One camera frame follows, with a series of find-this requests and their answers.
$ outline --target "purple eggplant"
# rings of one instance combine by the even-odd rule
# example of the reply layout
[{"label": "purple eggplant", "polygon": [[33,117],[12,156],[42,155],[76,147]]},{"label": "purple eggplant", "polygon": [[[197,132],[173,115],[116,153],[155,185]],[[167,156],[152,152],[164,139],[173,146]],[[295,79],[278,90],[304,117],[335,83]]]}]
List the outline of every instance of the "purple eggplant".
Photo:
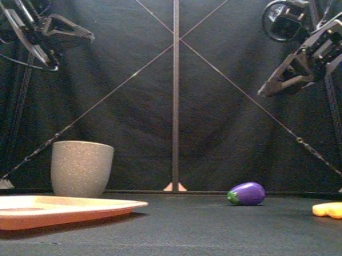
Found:
[{"label": "purple eggplant", "polygon": [[263,201],[264,196],[264,189],[255,182],[247,182],[235,186],[227,193],[227,199],[235,205],[257,205]]}]

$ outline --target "black cloth wall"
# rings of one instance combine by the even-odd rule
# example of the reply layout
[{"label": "black cloth wall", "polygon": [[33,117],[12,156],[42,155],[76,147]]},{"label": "black cloth wall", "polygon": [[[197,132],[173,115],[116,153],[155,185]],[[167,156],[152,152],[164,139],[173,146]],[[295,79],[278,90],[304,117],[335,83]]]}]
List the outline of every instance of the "black cloth wall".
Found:
[{"label": "black cloth wall", "polygon": [[[263,34],[268,2],[180,1],[179,181],[189,191],[225,191],[245,181],[267,191],[336,192],[342,185],[240,92],[340,166],[323,83],[292,96],[256,96],[299,47]],[[2,173],[112,92],[60,140],[115,147],[108,189],[161,190],[172,181],[172,4],[54,1],[50,12],[90,30],[96,39],[65,53],[58,72],[32,71],[20,118],[14,104],[24,69],[1,62]],[[49,161],[50,147],[13,173],[14,186],[49,188]]]}]

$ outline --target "yellow toy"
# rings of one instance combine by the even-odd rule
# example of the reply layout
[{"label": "yellow toy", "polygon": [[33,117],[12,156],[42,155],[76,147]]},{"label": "yellow toy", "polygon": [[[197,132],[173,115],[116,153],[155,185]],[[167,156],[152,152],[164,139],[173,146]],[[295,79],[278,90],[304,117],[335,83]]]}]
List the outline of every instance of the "yellow toy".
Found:
[{"label": "yellow toy", "polygon": [[312,213],[318,217],[330,216],[342,220],[342,202],[316,204],[312,206]]}]

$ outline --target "peach plate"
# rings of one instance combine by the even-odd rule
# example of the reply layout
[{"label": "peach plate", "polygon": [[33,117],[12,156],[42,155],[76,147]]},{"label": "peach plate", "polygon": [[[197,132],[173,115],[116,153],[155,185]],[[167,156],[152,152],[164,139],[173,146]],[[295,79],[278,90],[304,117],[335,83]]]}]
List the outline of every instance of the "peach plate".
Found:
[{"label": "peach plate", "polygon": [[147,202],[58,196],[0,196],[0,230],[21,230],[128,214]]}]

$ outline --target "ceramic cup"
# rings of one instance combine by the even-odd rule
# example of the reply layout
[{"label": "ceramic cup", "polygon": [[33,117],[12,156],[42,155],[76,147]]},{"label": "ceramic cup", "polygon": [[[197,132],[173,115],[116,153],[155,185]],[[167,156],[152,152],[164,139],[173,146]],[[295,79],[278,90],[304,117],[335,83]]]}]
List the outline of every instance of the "ceramic cup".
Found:
[{"label": "ceramic cup", "polygon": [[53,194],[99,197],[107,187],[113,148],[88,141],[58,141],[52,145],[50,182]]}]

